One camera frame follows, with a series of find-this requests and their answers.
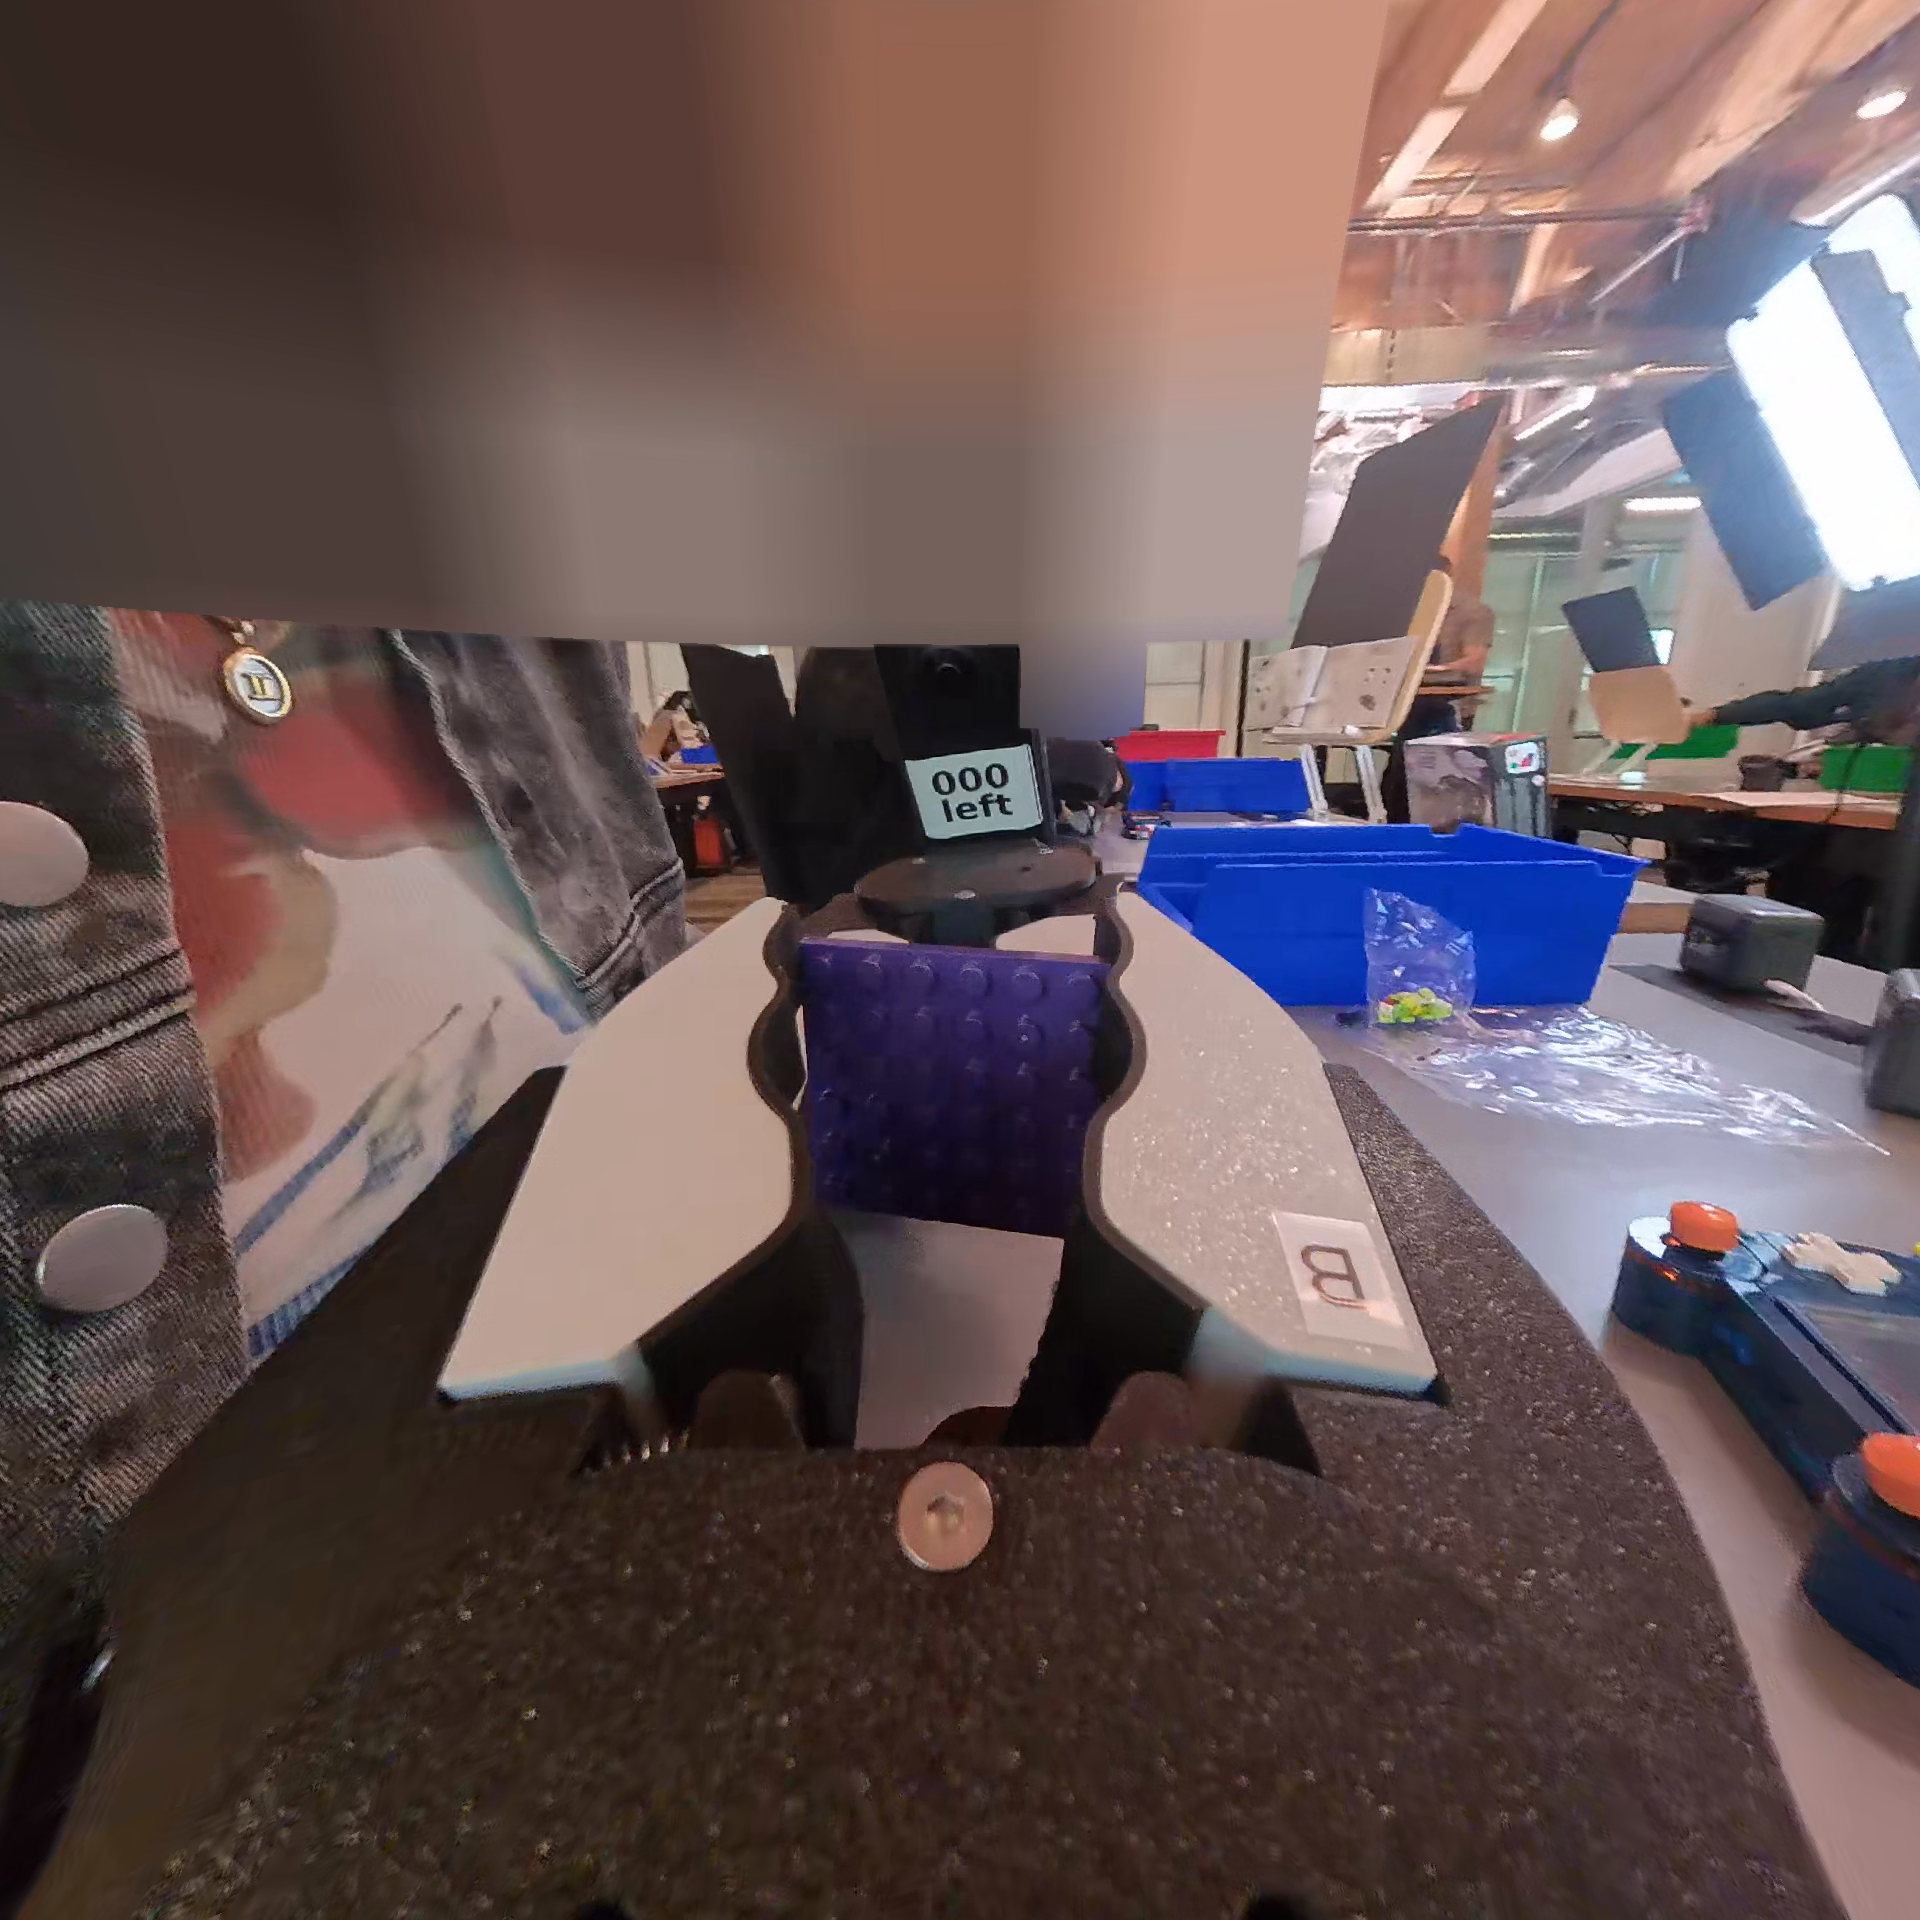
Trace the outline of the large purple brick plate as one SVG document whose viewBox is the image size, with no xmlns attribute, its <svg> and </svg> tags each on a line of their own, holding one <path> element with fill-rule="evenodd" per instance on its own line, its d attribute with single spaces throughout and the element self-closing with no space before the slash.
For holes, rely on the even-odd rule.
<svg viewBox="0 0 1920 1920">
<path fill-rule="evenodd" d="M 1087 954 L 804 939 L 804 1115 L 820 1199 L 1066 1236 L 1099 1103 L 1107 981 Z"/>
</svg>

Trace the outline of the grey printed toy box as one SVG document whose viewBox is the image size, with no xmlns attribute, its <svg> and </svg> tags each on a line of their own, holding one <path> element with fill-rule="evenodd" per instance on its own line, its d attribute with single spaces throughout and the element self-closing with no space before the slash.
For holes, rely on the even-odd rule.
<svg viewBox="0 0 1920 1920">
<path fill-rule="evenodd" d="M 1405 743 L 1407 821 L 1436 831 L 1463 825 L 1551 837 L 1548 738 L 1438 734 Z"/>
</svg>

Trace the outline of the blue brick game console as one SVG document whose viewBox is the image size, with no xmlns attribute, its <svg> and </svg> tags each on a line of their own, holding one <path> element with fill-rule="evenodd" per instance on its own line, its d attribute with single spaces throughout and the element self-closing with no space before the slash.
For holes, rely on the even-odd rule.
<svg viewBox="0 0 1920 1920">
<path fill-rule="evenodd" d="M 1612 1317 L 1694 1361 L 1814 1503 L 1802 1593 L 1917 1685 L 1917 1260 L 1679 1202 L 1626 1235 Z"/>
</svg>

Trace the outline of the person's printed white shirt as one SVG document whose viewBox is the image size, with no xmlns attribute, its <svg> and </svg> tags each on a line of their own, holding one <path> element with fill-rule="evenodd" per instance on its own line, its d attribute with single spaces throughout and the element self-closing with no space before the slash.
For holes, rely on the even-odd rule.
<svg viewBox="0 0 1920 1920">
<path fill-rule="evenodd" d="M 586 1007 L 378 633 L 113 609 L 221 1146 L 250 1355 L 339 1284 Z"/>
</svg>

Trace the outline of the small blue plastic bin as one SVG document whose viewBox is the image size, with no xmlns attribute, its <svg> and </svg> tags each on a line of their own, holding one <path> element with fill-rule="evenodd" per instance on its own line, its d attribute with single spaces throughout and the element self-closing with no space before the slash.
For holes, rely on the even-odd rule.
<svg viewBox="0 0 1920 1920">
<path fill-rule="evenodd" d="M 1303 818 L 1311 812 L 1295 758 L 1124 758 L 1126 809 L 1161 818 Z"/>
</svg>

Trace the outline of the small black flag panel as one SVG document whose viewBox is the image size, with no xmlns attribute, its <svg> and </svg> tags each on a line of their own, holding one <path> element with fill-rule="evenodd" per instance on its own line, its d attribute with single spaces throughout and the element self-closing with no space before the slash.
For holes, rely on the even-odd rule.
<svg viewBox="0 0 1920 1920">
<path fill-rule="evenodd" d="M 1666 665 L 1635 585 L 1567 599 L 1564 620 L 1593 677 Z"/>
</svg>

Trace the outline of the studio light panel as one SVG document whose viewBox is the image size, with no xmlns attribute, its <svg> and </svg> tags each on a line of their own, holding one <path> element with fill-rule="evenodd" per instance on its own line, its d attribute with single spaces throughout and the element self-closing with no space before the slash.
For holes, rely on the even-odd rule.
<svg viewBox="0 0 1920 1920">
<path fill-rule="evenodd" d="M 1917 230 L 1906 193 L 1780 235 L 1724 330 L 1729 370 L 1665 429 L 1743 604 L 1836 587 L 1813 669 L 1915 654 Z"/>
</svg>

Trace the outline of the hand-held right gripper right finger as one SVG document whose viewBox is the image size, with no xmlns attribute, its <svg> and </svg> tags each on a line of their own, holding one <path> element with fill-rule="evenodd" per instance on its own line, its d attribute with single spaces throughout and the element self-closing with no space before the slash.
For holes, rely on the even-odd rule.
<svg viewBox="0 0 1920 1920">
<path fill-rule="evenodd" d="M 1175 1309 L 1163 1369 L 1212 1394 L 1431 1394 L 1442 1374 L 1319 1049 L 1142 897 L 1111 919 L 1126 1063 L 1087 1132 L 1083 1195 Z"/>
</svg>

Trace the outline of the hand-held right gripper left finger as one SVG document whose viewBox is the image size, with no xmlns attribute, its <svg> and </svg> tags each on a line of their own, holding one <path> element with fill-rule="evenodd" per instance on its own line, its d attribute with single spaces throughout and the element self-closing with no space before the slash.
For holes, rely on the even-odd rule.
<svg viewBox="0 0 1920 1920">
<path fill-rule="evenodd" d="M 789 908 L 762 899 L 572 1054 L 439 1369 L 453 1401 L 683 1401 L 724 1291 L 801 1221 Z"/>
</svg>

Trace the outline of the person's grey denim jacket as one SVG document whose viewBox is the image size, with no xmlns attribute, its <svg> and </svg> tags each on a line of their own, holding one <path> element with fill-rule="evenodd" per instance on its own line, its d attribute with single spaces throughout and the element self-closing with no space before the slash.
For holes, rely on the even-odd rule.
<svg viewBox="0 0 1920 1920">
<path fill-rule="evenodd" d="M 110 1535 L 260 1362 L 154 763 L 108 611 L 3 611 L 6 1694 L 81 1622 Z M 378 633 L 421 686 L 582 1004 L 577 1043 L 686 949 L 686 877 L 641 751 L 628 647 L 298 628 Z"/>
</svg>

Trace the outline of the long blue plastic bin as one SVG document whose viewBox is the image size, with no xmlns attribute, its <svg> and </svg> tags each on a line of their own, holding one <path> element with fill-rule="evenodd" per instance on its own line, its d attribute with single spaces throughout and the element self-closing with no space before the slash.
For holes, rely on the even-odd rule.
<svg viewBox="0 0 1920 1920">
<path fill-rule="evenodd" d="M 1282 1006 L 1370 993 L 1372 894 L 1473 939 L 1477 1004 L 1555 1006 L 1593 995 L 1638 875 L 1629 855 L 1481 825 L 1165 825 L 1137 890 Z"/>
</svg>

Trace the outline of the large black flag panel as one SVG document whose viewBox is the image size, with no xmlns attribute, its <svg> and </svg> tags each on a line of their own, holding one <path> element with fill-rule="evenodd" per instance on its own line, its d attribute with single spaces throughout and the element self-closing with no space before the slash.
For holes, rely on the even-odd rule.
<svg viewBox="0 0 1920 1920">
<path fill-rule="evenodd" d="M 1413 636 L 1428 572 L 1506 411 L 1461 406 L 1359 461 L 1292 633 L 1294 650 Z"/>
</svg>

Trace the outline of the white printed instruction board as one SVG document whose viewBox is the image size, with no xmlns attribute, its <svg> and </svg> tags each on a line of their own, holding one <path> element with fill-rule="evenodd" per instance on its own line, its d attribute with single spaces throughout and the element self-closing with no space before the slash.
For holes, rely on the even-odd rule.
<svg viewBox="0 0 1920 1920">
<path fill-rule="evenodd" d="M 1250 660 L 1245 734 L 1393 734 L 1417 691 L 1431 642 L 1393 639 L 1292 645 Z"/>
</svg>

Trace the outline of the flat clear plastic bag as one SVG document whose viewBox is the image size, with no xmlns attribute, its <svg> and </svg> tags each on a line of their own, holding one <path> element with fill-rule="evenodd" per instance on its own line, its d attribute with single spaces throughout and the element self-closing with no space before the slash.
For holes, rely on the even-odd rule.
<svg viewBox="0 0 1920 1920">
<path fill-rule="evenodd" d="M 1586 1010 L 1459 1010 L 1365 1022 L 1350 1037 L 1461 1109 L 1590 1130 L 1669 1130 L 1753 1146 L 1876 1150 L 1803 1098 L 1721 1073 Z"/>
</svg>

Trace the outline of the far wooden table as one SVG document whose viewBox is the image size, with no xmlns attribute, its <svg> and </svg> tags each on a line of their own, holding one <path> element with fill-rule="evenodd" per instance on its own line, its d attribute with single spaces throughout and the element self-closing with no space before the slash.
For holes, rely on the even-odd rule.
<svg viewBox="0 0 1920 1920">
<path fill-rule="evenodd" d="M 1692 831 L 1674 821 L 1729 818 L 1769 825 L 1807 825 L 1855 831 L 1892 831 L 1905 804 L 1883 796 L 1788 787 L 1778 791 L 1687 789 L 1629 782 L 1626 778 L 1549 774 L 1555 812 L 1570 809 L 1579 831 L 1605 831 L 1628 841 Z"/>
</svg>

